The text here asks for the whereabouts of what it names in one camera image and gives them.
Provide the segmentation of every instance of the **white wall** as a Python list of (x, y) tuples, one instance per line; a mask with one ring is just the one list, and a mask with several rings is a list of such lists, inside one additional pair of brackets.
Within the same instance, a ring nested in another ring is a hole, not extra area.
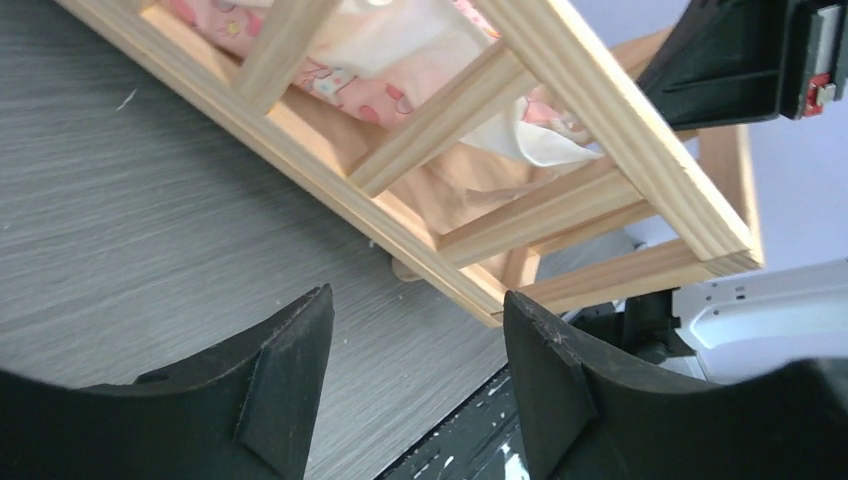
[[(607, 45), (677, 21), (687, 0), (572, 0)], [(848, 99), (821, 117), (751, 127), (754, 174), (769, 271), (848, 254)], [(657, 244), (675, 237), (661, 219), (628, 228)]]

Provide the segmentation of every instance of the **pink fabric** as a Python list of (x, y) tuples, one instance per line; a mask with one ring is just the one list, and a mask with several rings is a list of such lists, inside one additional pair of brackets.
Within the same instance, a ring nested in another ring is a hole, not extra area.
[[(207, 40), (243, 58), (250, 53), (267, 14), (265, 9), (246, 8), (224, 0), (164, 0), (164, 3)], [(499, 37), (469, 0), (453, 0), (453, 4), (493, 42)], [(412, 104), (397, 87), (311, 59), (304, 62), (293, 84), (349, 115), (389, 129), (413, 112)], [(527, 123), (542, 124), (560, 116), (538, 101), (535, 91), (525, 99), (523, 121)]]

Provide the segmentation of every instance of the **wooden floor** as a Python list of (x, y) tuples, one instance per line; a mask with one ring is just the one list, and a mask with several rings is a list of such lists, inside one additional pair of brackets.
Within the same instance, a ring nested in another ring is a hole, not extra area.
[[(307, 477), (366, 479), (503, 366), (488, 330), (49, 0), (0, 15), (0, 367), (127, 383), (330, 282)], [(631, 248), (620, 233), (543, 275)]]

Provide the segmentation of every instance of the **wooden crate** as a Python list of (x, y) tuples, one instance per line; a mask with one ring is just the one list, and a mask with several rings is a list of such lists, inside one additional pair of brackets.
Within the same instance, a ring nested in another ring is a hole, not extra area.
[[(57, 2), (487, 325), (507, 289), (564, 311), (763, 264), (745, 127), (678, 133), (696, 162), (628, 76), (667, 31), (611, 53), (564, 0), (477, 0), (501, 40), (387, 133), (288, 88), (337, 0), (276, 2), (243, 64), (155, 0)], [(457, 143), (540, 83), (608, 156), (479, 193), (547, 173)], [(535, 282), (541, 255), (656, 214), (678, 240)]]

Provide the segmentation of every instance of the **red component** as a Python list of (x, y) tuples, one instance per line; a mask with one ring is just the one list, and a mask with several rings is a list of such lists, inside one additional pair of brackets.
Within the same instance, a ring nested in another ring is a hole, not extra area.
[(810, 78), (807, 85), (807, 104), (804, 106), (804, 116), (814, 117), (821, 115), (824, 112), (824, 105), (819, 105), (816, 101), (819, 96), (819, 88), (830, 83), (830, 74), (822, 73)]

